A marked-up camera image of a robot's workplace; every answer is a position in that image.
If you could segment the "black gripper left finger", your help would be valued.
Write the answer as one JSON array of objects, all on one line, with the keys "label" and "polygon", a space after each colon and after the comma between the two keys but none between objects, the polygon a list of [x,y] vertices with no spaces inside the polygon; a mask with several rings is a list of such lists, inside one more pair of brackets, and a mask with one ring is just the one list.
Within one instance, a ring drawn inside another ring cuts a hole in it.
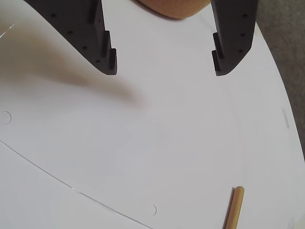
[{"label": "black gripper left finger", "polygon": [[105,29],[101,0],[26,0],[88,62],[106,75],[117,73],[116,49]]}]

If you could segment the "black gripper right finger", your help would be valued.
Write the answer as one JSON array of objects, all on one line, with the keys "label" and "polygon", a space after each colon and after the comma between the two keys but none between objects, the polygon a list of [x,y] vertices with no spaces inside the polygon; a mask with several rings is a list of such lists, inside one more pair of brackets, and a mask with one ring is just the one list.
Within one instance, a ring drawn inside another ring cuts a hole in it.
[{"label": "black gripper right finger", "polygon": [[252,47],[257,0],[212,0],[216,32],[212,51],[215,73],[230,73]]}]

